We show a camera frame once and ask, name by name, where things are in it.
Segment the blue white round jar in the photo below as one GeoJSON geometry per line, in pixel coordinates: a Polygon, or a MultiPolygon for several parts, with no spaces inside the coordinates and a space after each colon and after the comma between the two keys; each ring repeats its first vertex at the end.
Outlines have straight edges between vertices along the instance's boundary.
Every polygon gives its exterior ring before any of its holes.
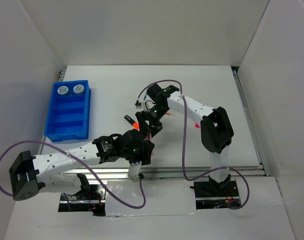
{"type": "Polygon", "coordinates": [[[75,95],[83,95],[86,91],[86,88],[83,84],[77,84],[73,87],[73,93],[75,95]]]}
{"type": "Polygon", "coordinates": [[[71,94],[70,88],[66,85],[62,85],[57,88],[57,96],[59,97],[67,97],[71,94]]]}

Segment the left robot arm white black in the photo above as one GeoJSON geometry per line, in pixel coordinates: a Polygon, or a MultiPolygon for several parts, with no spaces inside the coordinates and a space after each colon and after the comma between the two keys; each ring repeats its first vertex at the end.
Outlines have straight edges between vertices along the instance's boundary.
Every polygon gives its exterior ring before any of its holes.
{"type": "Polygon", "coordinates": [[[72,193],[78,199],[90,195],[90,186],[84,175],[67,178],[62,173],[85,167],[113,163],[118,159],[129,162],[128,178],[140,181],[143,178],[141,167],[149,165],[154,143],[136,129],[124,134],[101,136],[92,142],[70,150],[56,150],[53,154],[32,155],[30,151],[19,153],[9,169],[12,195],[15,201],[23,201],[37,195],[40,190],[49,189],[49,185],[72,187],[72,193]]]}

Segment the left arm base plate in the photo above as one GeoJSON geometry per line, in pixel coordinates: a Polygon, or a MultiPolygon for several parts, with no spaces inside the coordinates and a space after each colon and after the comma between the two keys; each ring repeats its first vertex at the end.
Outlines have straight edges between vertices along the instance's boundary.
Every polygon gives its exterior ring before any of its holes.
{"type": "Polygon", "coordinates": [[[91,212],[93,216],[104,217],[106,191],[99,184],[90,185],[90,191],[80,198],[62,193],[59,201],[58,212],[91,212]]]}

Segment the orange black highlighter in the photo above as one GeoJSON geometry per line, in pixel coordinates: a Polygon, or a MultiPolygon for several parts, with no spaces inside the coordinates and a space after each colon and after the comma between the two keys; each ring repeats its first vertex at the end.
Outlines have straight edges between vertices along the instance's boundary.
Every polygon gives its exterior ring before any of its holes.
{"type": "Polygon", "coordinates": [[[125,115],[124,119],[134,128],[139,130],[139,124],[133,120],[129,115],[125,115]]]}

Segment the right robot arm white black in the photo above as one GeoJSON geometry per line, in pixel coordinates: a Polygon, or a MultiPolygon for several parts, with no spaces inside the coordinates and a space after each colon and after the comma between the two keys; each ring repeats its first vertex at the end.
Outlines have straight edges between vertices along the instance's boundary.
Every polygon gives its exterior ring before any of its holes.
{"type": "Polygon", "coordinates": [[[161,88],[154,83],[144,89],[154,102],[151,109],[144,109],[135,114],[140,131],[149,137],[158,134],[163,126],[161,118],[175,110],[184,115],[183,136],[187,136],[187,120],[191,119],[200,126],[201,142],[210,154],[210,190],[215,196],[227,191],[231,180],[228,170],[228,152],[234,136],[229,117],[224,108],[212,108],[186,96],[181,87],[170,85],[161,88]]]}

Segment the pink eraser tube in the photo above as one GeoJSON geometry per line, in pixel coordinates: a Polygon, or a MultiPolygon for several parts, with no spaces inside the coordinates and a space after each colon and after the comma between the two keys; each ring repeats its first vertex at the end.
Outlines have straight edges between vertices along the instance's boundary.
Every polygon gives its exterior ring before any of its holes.
{"type": "Polygon", "coordinates": [[[152,135],[149,133],[146,136],[145,140],[148,141],[148,153],[152,157],[154,155],[154,148],[155,148],[155,144],[152,142],[152,135]]]}

